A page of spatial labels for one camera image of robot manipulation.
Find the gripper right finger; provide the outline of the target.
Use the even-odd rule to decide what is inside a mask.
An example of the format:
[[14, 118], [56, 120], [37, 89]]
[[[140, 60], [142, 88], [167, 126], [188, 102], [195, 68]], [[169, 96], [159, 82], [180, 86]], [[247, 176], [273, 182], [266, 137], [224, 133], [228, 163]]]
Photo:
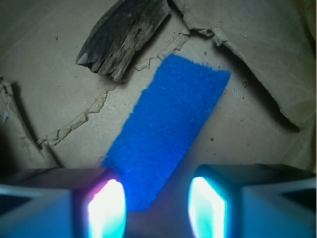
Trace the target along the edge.
[[204, 164], [187, 211], [196, 238], [314, 238], [317, 178], [282, 164]]

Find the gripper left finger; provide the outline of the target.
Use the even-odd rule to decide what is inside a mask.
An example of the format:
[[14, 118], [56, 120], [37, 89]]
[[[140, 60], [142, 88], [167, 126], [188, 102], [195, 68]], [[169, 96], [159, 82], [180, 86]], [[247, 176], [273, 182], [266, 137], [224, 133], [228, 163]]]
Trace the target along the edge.
[[3, 238], [121, 238], [126, 220], [111, 169], [28, 169], [0, 180]]

